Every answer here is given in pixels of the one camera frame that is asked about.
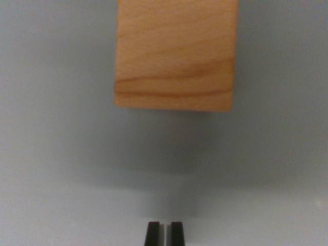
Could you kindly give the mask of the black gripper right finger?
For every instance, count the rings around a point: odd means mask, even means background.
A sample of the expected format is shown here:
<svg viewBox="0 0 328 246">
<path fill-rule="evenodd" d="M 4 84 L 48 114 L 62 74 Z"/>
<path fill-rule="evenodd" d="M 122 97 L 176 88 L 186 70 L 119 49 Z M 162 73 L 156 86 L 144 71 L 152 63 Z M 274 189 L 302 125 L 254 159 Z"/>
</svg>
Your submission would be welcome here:
<svg viewBox="0 0 328 246">
<path fill-rule="evenodd" d="M 180 221 L 171 222 L 167 225 L 167 246 L 185 246 L 183 223 Z"/>
</svg>

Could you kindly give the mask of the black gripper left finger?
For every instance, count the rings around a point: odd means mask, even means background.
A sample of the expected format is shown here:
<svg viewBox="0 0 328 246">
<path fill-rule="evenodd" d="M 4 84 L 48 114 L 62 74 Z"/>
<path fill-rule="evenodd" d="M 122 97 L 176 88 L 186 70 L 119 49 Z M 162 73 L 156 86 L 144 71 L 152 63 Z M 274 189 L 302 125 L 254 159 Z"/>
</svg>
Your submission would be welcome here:
<svg viewBox="0 0 328 246">
<path fill-rule="evenodd" d="M 163 224 L 159 221 L 150 221 L 147 227 L 144 246 L 163 246 L 164 235 Z"/>
</svg>

